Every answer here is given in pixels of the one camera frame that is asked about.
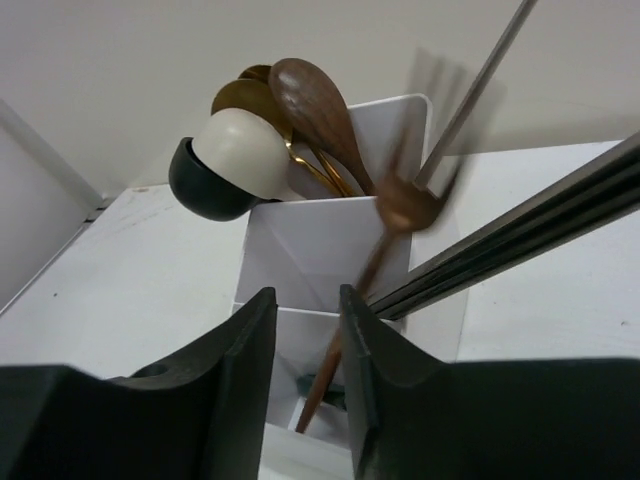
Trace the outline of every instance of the spoon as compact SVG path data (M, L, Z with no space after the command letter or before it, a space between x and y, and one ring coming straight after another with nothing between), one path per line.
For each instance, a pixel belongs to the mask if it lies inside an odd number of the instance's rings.
M265 85L269 84L269 72L271 71L270 65L252 65L251 67L246 68L242 71L238 78L248 78L252 80L258 80ZM316 147L313 143L307 142L311 153L313 153L322 168L327 172L334 185L338 187L343 197L357 197L358 194L351 188L351 186L340 176L340 173L331 165L331 162L327 159L327 157L322 153L322 151Z
M331 180L293 151L293 127L282 114L280 108L278 108L267 85L249 78L242 78L228 83L220 89L213 99L211 114L213 115L227 108L241 108L269 122L283 138L291 159L305 167L331 193L342 196L340 190Z
M344 165L366 195L373 195L347 105L327 74L306 60L285 58L271 67L269 86L293 127Z

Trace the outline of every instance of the white surface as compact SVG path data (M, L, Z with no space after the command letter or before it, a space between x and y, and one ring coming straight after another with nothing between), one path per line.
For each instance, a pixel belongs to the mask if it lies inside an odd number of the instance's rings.
M191 147L209 169L251 195L265 200L295 196L287 184L291 161L282 137L251 112L217 112L193 137Z
M478 155L466 236L616 142ZM640 212L470 289L460 360L640 357Z
M229 316L247 217L204 220L128 190L0 317L0 363L130 375Z
M266 425L260 480L353 478L351 453L282 428Z
M260 205L250 215L235 301L269 284L283 307L337 312L337 287L355 283L382 233L371 197ZM375 285L406 274L409 254L408 239L398 242Z
M0 96L97 190L119 192L165 182L179 139L249 65L300 56L348 103L384 98L405 91L416 45L477 71L519 3L5 0ZM508 98L487 150L635 131L639 16L637 0L539 2L496 73Z
M0 311L76 235L90 211L0 121Z

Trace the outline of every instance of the white utensil caddy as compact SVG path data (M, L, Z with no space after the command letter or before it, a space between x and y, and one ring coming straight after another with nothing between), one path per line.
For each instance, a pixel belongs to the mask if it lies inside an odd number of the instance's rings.
M429 100L422 95L406 95L349 109L360 152L374 182L384 171L398 122L407 107L415 108L418 118L423 119L411 126L410 146L403 161L403 173L415 175L428 153ZM313 159L319 167L306 148L298 153ZM351 179L344 169L338 169ZM372 197L330 198L305 171L297 167L291 170L292 188L312 200L264 204L251 212L233 310L260 288L275 287L278 326L267 422L293 430L304 402L296 379L317 371L338 326L339 286L355 283L383 229ZM404 239L373 290L406 274L459 238L455 218L449 213L427 233ZM466 300L466 292L461 292L409 315L396 326L430 354L455 360ZM341 371L335 382L342 382ZM307 434L348 448L347 414L322 405Z

